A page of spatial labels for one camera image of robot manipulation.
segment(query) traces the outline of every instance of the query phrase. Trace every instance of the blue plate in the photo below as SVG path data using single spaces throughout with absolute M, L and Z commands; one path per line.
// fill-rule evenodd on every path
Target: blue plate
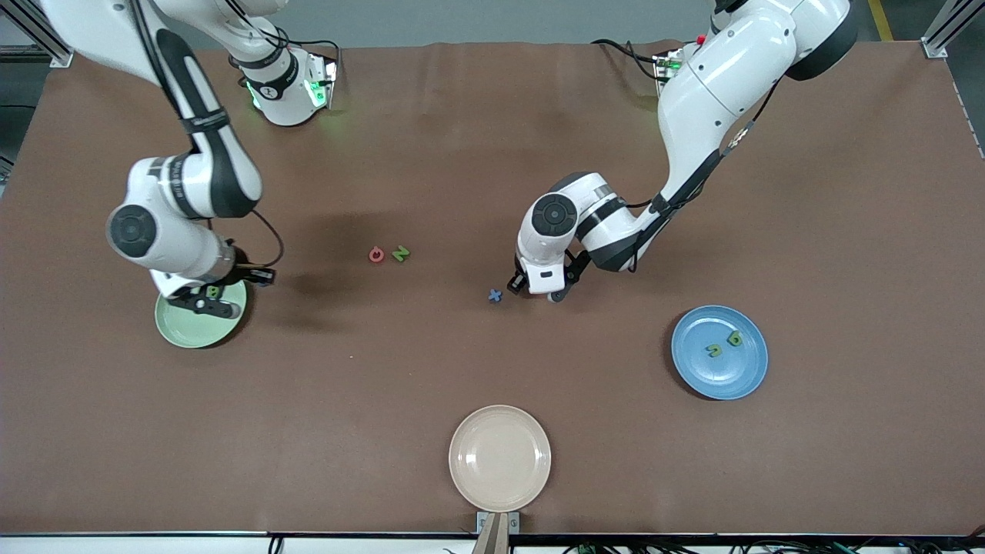
M 674 328 L 671 354 L 691 388 L 716 400 L 736 400 L 756 390 L 769 362 L 766 340 L 755 324 L 724 306 L 686 313 Z

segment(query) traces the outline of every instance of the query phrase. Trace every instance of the green led light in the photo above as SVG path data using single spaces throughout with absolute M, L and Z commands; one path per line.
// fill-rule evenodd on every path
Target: green led light
M 308 95 L 311 97 L 311 103 L 314 104 L 315 107 L 324 106 L 327 102 L 325 100 L 325 87 L 322 87 L 317 82 L 311 83 L 304 81 L 304 84 L 308 88 Z

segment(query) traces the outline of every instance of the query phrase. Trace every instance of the plate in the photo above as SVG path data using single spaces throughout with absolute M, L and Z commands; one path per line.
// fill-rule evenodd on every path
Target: plate
M 513 406 L 487 406 L 462 421 L 448 449 L 451 480 L 486 512 L 533 502 L 551 473 L 551 445 L 537 420 Z
M 154 306 L 154 322 L 167 342 L 181 348 L 205 348 L 223 340 L 232 333 L 246 311 L 246 284 L 242 281 L 223 289 L 222 300 L 240 307 L 233 319 L 199 315 L 191 310 L 176 308 L 158 295 Z
M 736 331 L 738 346 L 729 341 Z M 715 345 L 719 353 L 713 356 Z M 686 313 L 674 328 L 671 354 L 684 381 L 716 400 L 736 400 L 756 390 L 769 363 L 759 329 L 741 312 L 725 306 L 702 306 Z

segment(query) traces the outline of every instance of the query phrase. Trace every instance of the beige plate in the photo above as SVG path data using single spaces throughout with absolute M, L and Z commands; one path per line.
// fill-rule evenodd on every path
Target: beige plate
M 513 406 L 487 406 L 465 418 L 448 449 L 451 480 L 487 512 L 515 512 L 544 489 L 551 444 L 537 420 Z

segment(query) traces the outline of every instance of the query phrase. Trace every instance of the metal bracket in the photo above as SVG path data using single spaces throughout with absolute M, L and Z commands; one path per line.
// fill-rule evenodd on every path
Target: metal bracket
M 64 61 L 64 63 L 58 58 L 51 58 L 51 63 L 48 64 L 48 67 L 51 69 L 66 69 L 72 65 L 73 59 L 75 59 L 75 50 L 69 50 L 68 58 Z
M 483 525 L 489 516 L 489 512 L 476 512 L 476 534 L 483 532 Z M 509 534 L 520 534 L 520 513 L 510 512 L 506 516 L 509 522 Z
M 948 51 L 946 48 L 941 48 L 937 51 L 931 50 L 925 36 L 920 37 L 920 46 L 923 48 L 924 55 L 927 56 L 927 59 L 944 59 L 948 57 Z

